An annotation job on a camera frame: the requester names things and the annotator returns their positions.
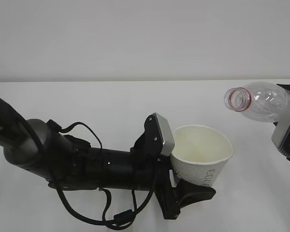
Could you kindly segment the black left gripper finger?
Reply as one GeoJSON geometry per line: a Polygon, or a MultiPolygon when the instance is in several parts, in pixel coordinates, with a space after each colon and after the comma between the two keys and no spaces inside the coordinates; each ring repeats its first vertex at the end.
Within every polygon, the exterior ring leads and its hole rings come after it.
{"type": "Polygon", "coordinates": [[[188,205],[210,200],[215,194],[216,191],[212,187],[180,180],[174,188],[174,213],[180,213],[180,209],[188,205]]]}

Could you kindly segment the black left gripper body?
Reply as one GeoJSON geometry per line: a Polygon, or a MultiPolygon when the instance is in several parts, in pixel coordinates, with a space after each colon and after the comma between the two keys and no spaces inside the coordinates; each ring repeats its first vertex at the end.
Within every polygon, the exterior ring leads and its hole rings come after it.
{"type": "Polygon", "coordinates": [[[144,202],[137,207],[140,213],[149,203],[153,195],[156,196],[164,219],[177,219],[180,209],[176,205],[173,187],[170,181],[170,159],[160,155],[144,155],[140,149],[132,147],[132,179],[131,189],[149,191],[144,202]]]}

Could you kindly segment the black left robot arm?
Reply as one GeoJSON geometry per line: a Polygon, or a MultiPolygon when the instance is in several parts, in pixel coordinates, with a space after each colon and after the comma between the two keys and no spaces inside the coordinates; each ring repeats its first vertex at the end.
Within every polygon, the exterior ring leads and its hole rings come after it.
{"type": "Polygon", "coordinates": [[[163,217],[174,220],[181,208],[210,200],[215,190],[180,179],[176,187],[170,181],[171,152],[174,140],[168,121],[157,113],[147,117],[144,132],[130,151],[93,148],[89,142],[73,137],[73,125],[62,128],[56,122],[25,120],[0,98],[0,146],[12,165],[44,178],[57,191],[67,211],[75,218],[117,229],[134,221],[153,195],[163,217]],[[140,206],[119,213],[111,220],[89,219],[75,212],[64,192],[102,190],[111,201],[110,189],[144,190],[148,195],[140,206]]]}

